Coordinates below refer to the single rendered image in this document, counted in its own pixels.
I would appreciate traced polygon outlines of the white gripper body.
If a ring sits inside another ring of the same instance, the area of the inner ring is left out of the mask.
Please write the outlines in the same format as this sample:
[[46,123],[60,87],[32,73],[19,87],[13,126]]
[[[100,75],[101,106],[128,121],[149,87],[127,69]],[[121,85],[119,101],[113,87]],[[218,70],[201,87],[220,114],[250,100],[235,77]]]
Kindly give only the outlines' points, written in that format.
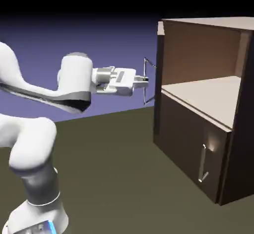
[[119,96],[132,96],[135,69],[115,68],[107,85],[107,93]]

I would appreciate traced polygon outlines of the thin metal door handle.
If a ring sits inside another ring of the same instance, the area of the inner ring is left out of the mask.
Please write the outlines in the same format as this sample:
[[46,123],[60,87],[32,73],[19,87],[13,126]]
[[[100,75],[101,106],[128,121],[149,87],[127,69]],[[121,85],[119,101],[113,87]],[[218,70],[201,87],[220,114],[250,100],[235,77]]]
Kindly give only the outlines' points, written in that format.
[[[143,61],[143,77],[144,77],[144,81],[147,82],[147,84],[149,84],[149,78],[146,75],[146,70],[147,70],[147,64],[150,64],[151,67],[153,67],[154,69],[156,69],[156,65],[153,64],[148,58],[144,57],[144,61]],[[149,104],[152,100],[154,100],[155,96],[146,99],[146,87],[144,87],[143,89],[143,105],[146,106],[147,104]]]

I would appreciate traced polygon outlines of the dark brown open cabinet door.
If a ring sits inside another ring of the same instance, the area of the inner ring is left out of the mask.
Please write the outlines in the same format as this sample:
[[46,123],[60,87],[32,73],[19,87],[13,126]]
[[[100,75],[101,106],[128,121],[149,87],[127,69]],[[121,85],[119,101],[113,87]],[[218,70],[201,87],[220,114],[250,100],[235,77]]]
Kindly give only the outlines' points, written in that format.
[[155,98],[154,98],[154,122],[153,122],[153,142],[156,143],[160,128],[160,105],[161,105],[161,85],[162,69],[164,57],[164,24],[158,22],[157,26],[157,53],[156,53],[156,78],[155,78]]

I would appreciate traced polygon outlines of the dark brown wooden cabinet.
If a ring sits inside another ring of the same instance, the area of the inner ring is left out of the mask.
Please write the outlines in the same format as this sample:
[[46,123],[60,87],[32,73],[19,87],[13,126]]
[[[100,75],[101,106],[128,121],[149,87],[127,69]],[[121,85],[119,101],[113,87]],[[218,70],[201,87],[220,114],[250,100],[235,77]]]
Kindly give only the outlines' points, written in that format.
[[254,17],[162,21],[161,94],[231,131],[216,204],[254,195]]

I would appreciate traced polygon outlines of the dark brown closed cabinet door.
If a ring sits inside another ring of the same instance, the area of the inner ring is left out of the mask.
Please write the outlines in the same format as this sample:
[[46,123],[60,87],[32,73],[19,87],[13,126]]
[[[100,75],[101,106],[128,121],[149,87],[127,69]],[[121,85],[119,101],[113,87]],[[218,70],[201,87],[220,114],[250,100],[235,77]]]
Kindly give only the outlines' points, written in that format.
[[[218,202],[224,151],[231,131],[210,122],[165,94],[161,94],[158,147],[214,203]],[[207,147],[207,178],[198,171],[202,144]]]

